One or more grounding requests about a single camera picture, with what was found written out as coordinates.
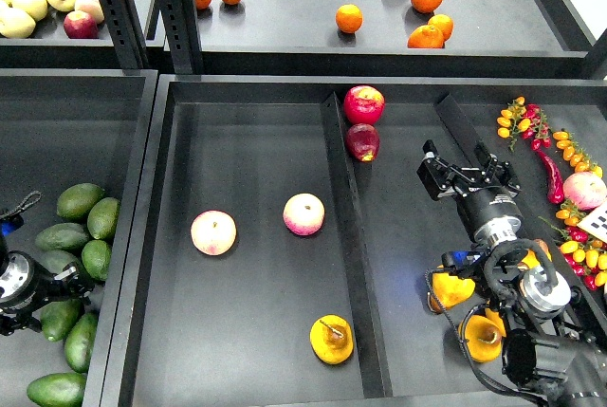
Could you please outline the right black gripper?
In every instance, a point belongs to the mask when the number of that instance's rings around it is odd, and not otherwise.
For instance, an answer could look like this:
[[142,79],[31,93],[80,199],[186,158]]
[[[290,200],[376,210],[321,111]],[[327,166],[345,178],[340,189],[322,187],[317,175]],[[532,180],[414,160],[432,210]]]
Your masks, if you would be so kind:
[[[424,157],[416,171],[419,179],[433,201],[457,195],[458,215],[472,243],[517,239],[522,214],[512,196],[520,193],[521,185],[509,161],[500,161],[482,141],[474,148],[481,171],[448,163],[431,139],[422,150]],[[482,184],[494,187],[479,189]]]

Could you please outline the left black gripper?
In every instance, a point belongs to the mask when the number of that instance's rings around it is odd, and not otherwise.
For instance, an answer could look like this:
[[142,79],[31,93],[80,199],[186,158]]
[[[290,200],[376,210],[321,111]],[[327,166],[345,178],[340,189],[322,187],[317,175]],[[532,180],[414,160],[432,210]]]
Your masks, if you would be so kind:
[[95,281],[84,267],[71,262],[59,273],[39,268],[38,284],[34,289],[36,310],[56,302],[84,299],[95,288]]

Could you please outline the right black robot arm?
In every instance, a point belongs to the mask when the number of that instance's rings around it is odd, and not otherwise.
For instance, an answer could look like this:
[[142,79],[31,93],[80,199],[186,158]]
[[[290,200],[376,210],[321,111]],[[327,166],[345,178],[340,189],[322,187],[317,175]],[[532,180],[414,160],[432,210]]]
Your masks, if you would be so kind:
[[454,200],[469,236],[469,250],[448,251],[439,272],[470,279],[486,299],[463,323],[490,308],[503,320],[502,372],[505,387],[480,370],[475,377],[490,391],[523,398],[537,406],[603,406],[606,355],[594,334],[577,322],[574,290],[540,244],[522,238],[522,213],[515,202],[520,184],[509,162],[501,162],[483,142],[475,167],[460,167],[423,145],[417,174],[434,201]]

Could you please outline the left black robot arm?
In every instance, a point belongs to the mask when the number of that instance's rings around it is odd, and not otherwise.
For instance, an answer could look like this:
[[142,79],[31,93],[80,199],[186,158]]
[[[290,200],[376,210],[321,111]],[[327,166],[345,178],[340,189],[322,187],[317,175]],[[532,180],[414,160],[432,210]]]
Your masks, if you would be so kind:
[[42,197],[38,191],[28,193],[12,209],[1,211],[1,334],[17,330],[40,333],[41,322],[34,312],[51,303],[66,300],[88,301],[95,282],[84,268],[71,262],[57,274],[22,250],[10,250],[6,236],[24,225],[22,213]]

